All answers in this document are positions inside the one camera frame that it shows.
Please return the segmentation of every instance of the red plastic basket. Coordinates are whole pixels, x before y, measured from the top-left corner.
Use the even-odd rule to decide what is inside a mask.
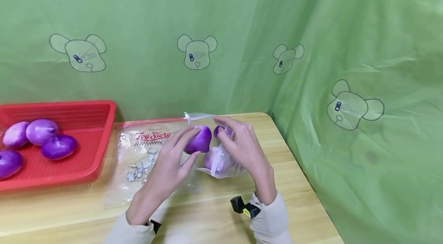
[[[49,160],[40,147],[27,144],[18,149],[24,165],[13,176],[0,180],[0,191],[41,189],[97,180],[111,136],[116,105],[113,101],[8,104],[0,106],[0,138],[10,125],[20,121],[50,119],[61,133],[73,136],[78,147],[61,160]],[[0,143],[0,150],[7,148]]]

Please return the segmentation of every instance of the black wristband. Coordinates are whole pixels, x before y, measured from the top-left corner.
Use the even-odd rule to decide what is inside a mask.
[[[154,225],[154,232],[155,232],[155,234],[157,234],[158,229],[160,229],[160,226],[161,226],[162,224],[157,223],[157,222],[155,222],[154,220],[149,221],[149,223],[151,223],[151,224]]]
[[[245,204],[241,196],[237,196],[231,199],[232,209],[238,214],[246,214],[249,218],[255,218],[259,213],[260,209],[251,203]]]

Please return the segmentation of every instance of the sleeve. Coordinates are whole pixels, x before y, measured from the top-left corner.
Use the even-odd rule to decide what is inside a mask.
[[[268,206],[261,203],[255,193],[250,203],[260,209],[260,213],[251,221],[251,230],[257,244],[292,244],[288,231],[288,213],[279,192]]]
[[[105,239],[105,244],[151,244],[155,238],[154,225],[131,226],[126,219],[126,212],[114,223]]]

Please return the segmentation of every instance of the green backdrop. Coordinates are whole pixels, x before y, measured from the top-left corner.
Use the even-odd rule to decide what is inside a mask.
[[[349,243],[443,243],[442,0],[0,0],[2,103],[267,112]]]

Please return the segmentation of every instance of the purple squishy ball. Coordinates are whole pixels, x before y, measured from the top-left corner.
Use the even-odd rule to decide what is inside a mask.
[[[209,152],[209,145],[212,139],[212,131],[206,125],[196,125],[200,128],[200,132],[194,136],[184,148],[184,152],[187,154],[193,154],[201,151],[202,153]]]
[[[74,153],[77,148],[77,141],[74,137],[60,134],[50,138],[42,145],[41,152],[47,159],[64,159]]]
[[[8,148],[20,148],[26,144],[26,128],[29,122],[18,122],[9,127],[3,134],[3,145]]]
[[[217,125],[217,126],[215,127],[215,129],[214,129],[214,137],[215,137],[216,139],[218,139],[218,132],[219,132],[220,128],[221,128],[221,129],[224,129],[224,127],[221,127],[220,125]]]
[[[228,153],[225,151],[220,153],[219,151],[220,149],[218,147],[212,147],[209,153],[205,154],[205,157],[203,158],[205,168],[209,170],[212,169],[215,171],[215,174],[218,175],[224,173],[235,164],[234,160]]]
[[[48,119],[38,119],[26,127],[26,138],[34,145],[41,146],[58,134],[58,125]]]
[[[23,166],[23,157],[14,150],[0,152],[0,180],[11,177],[20,171]]]

